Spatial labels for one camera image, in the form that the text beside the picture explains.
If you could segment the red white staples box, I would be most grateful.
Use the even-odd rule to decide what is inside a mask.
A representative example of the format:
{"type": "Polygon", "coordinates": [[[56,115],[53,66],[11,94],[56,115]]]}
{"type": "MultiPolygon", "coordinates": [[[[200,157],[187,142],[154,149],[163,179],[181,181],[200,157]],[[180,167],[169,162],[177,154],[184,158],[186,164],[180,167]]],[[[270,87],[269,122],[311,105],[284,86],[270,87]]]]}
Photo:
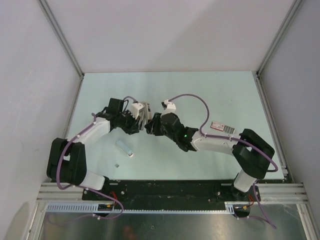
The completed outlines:
{"type": "Polygon", "coordinates": [[[236,132],[235,128],[216,121],[211,122],[210,128],[226,134],[234,134],[236,132]]]}

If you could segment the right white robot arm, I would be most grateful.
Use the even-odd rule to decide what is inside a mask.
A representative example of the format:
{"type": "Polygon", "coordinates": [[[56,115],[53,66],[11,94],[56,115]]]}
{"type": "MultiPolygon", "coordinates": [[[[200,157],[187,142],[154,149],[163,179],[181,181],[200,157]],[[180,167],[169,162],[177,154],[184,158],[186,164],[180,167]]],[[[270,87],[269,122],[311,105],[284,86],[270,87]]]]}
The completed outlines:
{"type": "Polygon", "coordinates": [[[155,113],[144,126],[149,135],[165,136],[184,152],[212,151],[233,156],[241,167],[230,187],[230,195],[237,201],[248,196],[257,180],[265,178],[275,150],[251,129],[237,136],[204,135],[197,128],[184,126],[174,113],[155,113]]]}

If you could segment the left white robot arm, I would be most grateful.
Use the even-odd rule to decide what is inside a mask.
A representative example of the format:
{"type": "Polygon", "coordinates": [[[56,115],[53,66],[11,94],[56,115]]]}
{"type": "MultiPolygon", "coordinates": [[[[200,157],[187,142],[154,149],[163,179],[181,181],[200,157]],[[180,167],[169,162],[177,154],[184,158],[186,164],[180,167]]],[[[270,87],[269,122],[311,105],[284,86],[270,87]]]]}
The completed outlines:
{"type": "Polygon", "coordinates": [[[111,98],[108,106],[92,114],[93,120],[72,138],[56,138],[51,143],[46,174],[61,190],[76,186],[93,190],[100,200],[110,196],[109,178],[87,168],[87,149],[116,128],[132,135],[141,130],[145,106],[134,101],[124,110],[125,101],[111,98]]]}

